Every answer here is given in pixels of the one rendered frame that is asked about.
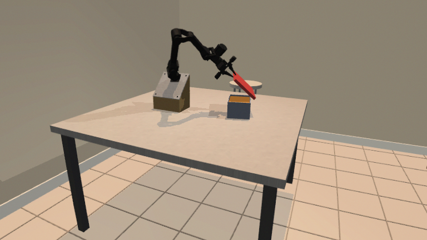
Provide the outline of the red lid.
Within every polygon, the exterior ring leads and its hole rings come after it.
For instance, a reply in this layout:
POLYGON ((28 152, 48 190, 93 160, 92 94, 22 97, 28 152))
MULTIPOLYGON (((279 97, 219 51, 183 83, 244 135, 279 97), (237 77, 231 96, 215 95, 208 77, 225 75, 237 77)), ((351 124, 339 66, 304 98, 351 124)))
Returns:
POLYGON ((256 96, 254 94, 254 90, 252 89, 252 87, 245 80, 243 80, 237 73, 236 75, 233 73, 233 77, 234 77, 234 82, 237 83, 253 100, 255 100, 256 96))

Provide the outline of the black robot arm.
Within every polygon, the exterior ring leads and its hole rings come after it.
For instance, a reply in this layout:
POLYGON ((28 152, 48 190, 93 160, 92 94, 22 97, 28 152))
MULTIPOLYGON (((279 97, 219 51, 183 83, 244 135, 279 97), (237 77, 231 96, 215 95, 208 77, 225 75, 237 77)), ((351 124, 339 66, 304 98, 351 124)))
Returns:
MULTIPOLYGON (((172 36, 172 51, 170 60, 167 64, 167 76, 170 78, 170 82, 179 82, 181 74, 179 74, 178 68, 178 60, 177 60, 177 54, 178 54, 178 46, 181 43, 185 43, 187 41, 191 42, 196 49, 200 52, 202 58, 204 60, 212 60, 213 63, 216 63, 216 61, 224 54, 224 52, 227 50, 227 47, 224 44, 218 44, 216 48, 207 48, 201 44, 201 42, 195 37, 195 35, 191 31, 186 31, 184 29, 180 28, 174 28, 171 30, 171 36, 172 36), (186 37, 182 37, 181 35, 184 35, 186 37), (211 51, 211 53, 210 53, 211 51)), ((225 60, 220 60, 219 64, 216 64, 216 67, 222 72, 227 66, 227 62, 225 60)))

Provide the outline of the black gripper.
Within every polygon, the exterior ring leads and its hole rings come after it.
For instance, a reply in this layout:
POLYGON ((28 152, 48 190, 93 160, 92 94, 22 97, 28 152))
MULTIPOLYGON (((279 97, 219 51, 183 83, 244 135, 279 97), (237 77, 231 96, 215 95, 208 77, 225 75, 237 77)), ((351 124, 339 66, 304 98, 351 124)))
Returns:
MULTIPOLYGON (((230 58, 230 60, 229 60, 229 62, 228 62, 228 64, 227 64, 227 67, 229 67, 229 69, 236 75, 236 73, 235 73, 235 71, 234 71, 234 69, 233 69, 233 67, 232 67, 232 62, 234 62, 234 60, 236 59, 236 57, 235 56, 232 56, 231 58, 230 58)), ((216 63, 215 64, 219 64, 220 62, 220 60, 222 60, 223 61, 223 59, 220 57, 217 61, 216 61, 216 63)), ((226 68, 227 68, 226 67, 226 68)), ((226 69, 225 68, 225 69, 226 69)), ((228 71, 225 71, 225 69, 221 72, 218 72, 216 75, 215 75, 215 78, 216 79, 218 79, 219 77, 220 77, 220 75, 222 74, 222 75, 224 75, 224 74, 226 74, 226 75, 228 75, 228 76, 231 76, 231 77, 233 77, 233 75, 231 75, 228 71)))

